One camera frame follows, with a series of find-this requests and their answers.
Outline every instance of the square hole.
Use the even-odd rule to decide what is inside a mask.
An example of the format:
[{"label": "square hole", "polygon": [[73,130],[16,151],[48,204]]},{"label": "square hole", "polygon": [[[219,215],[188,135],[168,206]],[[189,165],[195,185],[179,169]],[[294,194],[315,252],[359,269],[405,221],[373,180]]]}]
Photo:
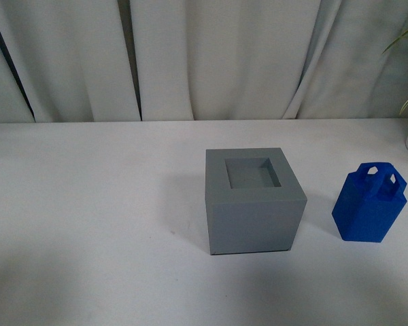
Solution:
[{"label": "square hole", "polygon": [[281,187],[269,158],[225,159],[231,189]]}]

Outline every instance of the white curtain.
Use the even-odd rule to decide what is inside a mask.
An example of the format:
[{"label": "white curtain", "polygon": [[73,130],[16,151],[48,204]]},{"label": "white curtain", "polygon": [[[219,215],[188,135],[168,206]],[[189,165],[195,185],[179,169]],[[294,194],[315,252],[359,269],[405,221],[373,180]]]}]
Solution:
[{"label": "white curtain", "polygon": [[[397,117],[405,27],[408,0],[0,0],[36,122]],[[33,121],[18,92],[0,53],[0,122]]]},{"label": "white curtain", "polygon": [[0,32],[36,122],[140,120],[116,0],[0,0]]}]

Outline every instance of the handle loop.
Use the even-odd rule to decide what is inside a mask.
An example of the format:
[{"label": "handle loop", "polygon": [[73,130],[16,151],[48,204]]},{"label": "handle loop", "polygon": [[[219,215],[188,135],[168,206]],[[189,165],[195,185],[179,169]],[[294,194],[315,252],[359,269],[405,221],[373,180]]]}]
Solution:
[{"label": "handle loop", "polygon": [[[370,175],[371,168],[377,168],[374,175]],[[377,195],[385,196],[391,200],[395,196],[403,195],[407,182],[397,170],[387,162],[362,163],[355,172],[356,180],[362,186],[367,198]]]}]

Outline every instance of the gray box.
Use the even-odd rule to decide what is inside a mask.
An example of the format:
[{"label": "gray box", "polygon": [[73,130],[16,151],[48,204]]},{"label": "gray box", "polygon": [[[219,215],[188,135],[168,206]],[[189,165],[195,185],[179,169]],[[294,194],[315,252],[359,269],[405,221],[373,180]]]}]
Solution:
[{"label": "gray box", "polygon": [[290,250],[306,204],[280,148],[206,151],[211,255]]}]

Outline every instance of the white tabletop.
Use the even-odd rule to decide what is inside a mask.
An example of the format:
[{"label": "white tabletop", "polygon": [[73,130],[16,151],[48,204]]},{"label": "white tabletop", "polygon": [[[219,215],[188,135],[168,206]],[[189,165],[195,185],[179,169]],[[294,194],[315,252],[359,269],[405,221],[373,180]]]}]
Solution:
[{"label": "white tabletop", "polygon": [[[0,325],[408,325],[408,203],[342,241],[348,173],[408,182],[408,120],[0,125]],[[291,251],[211,256],[205,150],[281,147],[308,197]],[[408,186],[405,191],[408,199]]]}]

